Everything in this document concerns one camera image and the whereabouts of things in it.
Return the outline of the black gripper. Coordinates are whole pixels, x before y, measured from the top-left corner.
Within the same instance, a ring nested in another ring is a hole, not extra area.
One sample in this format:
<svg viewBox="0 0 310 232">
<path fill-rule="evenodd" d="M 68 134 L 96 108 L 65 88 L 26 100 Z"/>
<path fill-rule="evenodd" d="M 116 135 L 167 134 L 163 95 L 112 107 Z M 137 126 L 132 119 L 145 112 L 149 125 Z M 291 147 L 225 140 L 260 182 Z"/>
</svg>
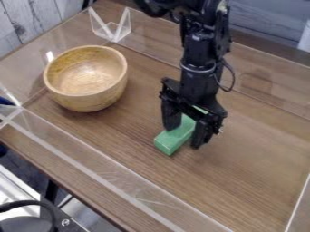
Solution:
<svg viewBox="0 0 310 232">
<path fill-rule="evenodd" d="M 227 116 L 225 109 L 216 100 L 221 89 L 220 80 L 223 64 L 192 66 L 180 63 L 180 80 L 161 79 L 161 123 L 167 131 L 176 129 L 181 123 L 181 112 L 195 121 L 191 136 L 191 148 L 197 149 L 217 134 Z M 205 117 L 196 108 L 208 112 Z"/>
</svg>

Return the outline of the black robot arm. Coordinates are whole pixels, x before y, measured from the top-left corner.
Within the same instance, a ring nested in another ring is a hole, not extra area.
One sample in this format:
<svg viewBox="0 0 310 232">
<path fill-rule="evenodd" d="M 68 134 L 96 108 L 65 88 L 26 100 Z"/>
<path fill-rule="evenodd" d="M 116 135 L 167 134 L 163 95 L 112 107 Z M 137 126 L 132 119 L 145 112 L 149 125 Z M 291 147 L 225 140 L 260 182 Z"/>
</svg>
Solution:
<svg viewBox="0 0 310 232">
<path fill-rule="evenodd" d="M 228 0 L 133 0 L 143 13 L 153 18 L 169 16 L 179 24 L 183 56 L 180 79 L 161 79 L 161 122 L 165 130 L 180 126 L 181 117 L 195 121 L 191 147 L 199 148 L 220 132 L 227 111 L 216 100 L 224 86 L 223 70 L 231 51 Z"/>
</svg>

